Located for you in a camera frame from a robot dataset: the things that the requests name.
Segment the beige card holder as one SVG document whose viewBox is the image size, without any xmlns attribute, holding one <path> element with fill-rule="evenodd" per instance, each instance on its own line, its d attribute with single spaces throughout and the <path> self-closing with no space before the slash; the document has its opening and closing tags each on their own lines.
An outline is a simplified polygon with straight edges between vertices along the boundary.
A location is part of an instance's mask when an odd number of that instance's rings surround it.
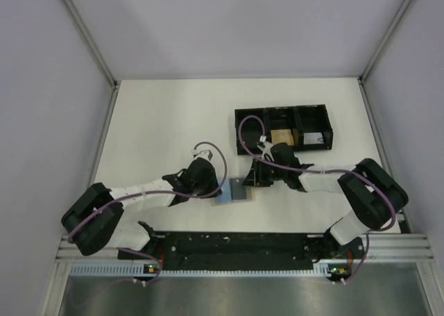
<svg viewBox="0 0 444 316">
<path fill-rule="evenodd" d="M 229 203 L 227 205 L 238 204 L 238 203 L 248 203 L 248 202 L 254 201 L 255 200 L 254 192 L 252 190 L 250 190 L 250 189 L 247 189 L 247 190 L 248 190 L 248 199 L 246 201 L 237 201 L 237 202 L 233 202 L 232 201 L 232 203 Z"/>
</svg>

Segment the dark grey card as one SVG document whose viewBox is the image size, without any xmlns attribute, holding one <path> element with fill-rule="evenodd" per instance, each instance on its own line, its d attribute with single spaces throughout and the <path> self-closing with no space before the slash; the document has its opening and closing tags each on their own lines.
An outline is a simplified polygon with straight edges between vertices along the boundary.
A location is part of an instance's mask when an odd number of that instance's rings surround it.
<svg viewBox="0 0 444 316">
<path fill-rule="evenodd" d="M 230 179 L 230 192 L 231 200 L 233 202 L 246 201 L 248 199 L 248 190 L 243 185 L 243 178 L 231 178 Z"/>
</svg>

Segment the light blue card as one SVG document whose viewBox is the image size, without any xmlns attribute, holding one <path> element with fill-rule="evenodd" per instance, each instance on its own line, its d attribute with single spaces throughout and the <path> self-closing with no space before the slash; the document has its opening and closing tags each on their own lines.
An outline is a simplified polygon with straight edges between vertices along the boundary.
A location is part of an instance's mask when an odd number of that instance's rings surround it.
<svg viewBox="0 0 444 316">
<path fill-rule="evenodd" d="M 232 191 L 230 187 L 230 180 L 226 179 L 221 185 L 221 193 L 214 198 L 215 206 L 222 206 L 232 203 Z"/>
</svg>

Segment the black three-compartment tray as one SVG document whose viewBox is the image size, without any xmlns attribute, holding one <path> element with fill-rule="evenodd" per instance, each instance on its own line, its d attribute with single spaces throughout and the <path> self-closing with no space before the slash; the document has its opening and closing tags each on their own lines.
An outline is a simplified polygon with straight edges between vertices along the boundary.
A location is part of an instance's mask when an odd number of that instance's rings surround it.
<svg viewBox="0 0 444 316">
<path fill-rule="evenodd" d="M 294 151 L 330 150 L 334 137 L 325 105 L 236 109 L 234 127 L 240 156 L 247 151 L 261 153 L 257 147 L 259 137 L 265 135 L 271 142 L 271 131 L 275 129 L 291 129 L 294 145 L 290 147 Z M 315 132 L 323 134 L 324 143 L 304 145 L 304 133 Z"/>
</svg>

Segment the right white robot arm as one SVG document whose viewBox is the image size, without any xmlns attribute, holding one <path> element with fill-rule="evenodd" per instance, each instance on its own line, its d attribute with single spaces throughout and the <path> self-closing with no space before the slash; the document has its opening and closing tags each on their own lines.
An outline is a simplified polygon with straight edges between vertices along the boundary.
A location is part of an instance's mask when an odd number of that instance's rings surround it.
<svg viewBox="0 0 444 316">
<path fill-rule="evenodd" d="M 351 169 L 302 164 L 293 149 L 285 142 L 272 144 L 262 138 L 257 143 L 261 155 L 255 155 L 241 143 L 246 153 L 254 158 L 253 178 L 271 183 L 284 182 L 298 192 L 329 192 L 342 194 L 350 212 L 324 232 L 322 249 L 331 257 L 342 256 L 350 242 L 369 231 L 383 231 L 395 223 L 396 213 L 409 202 L 406 191 L 372 158 L 365 158 Z"/>
</svg>

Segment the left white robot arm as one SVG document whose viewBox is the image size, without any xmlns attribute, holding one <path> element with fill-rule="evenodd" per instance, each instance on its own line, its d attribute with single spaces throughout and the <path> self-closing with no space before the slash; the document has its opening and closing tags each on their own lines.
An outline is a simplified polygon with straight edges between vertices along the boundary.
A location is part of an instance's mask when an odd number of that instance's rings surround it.
<svg viewBox="0 0 444 316">
<path fill-rule="evenodd" d="M 62 216 L 61 223 L 68 232 L 68 243 L 84 256 L 113 248 L 132 249 L 142 258 L 150 258 L 157 241 L 148 225 L 148 211 L 220 193 L 213 164 L 196 156 L 188 168 L 144 185 L 112 189 L 95 183 Z"/>
</svg>

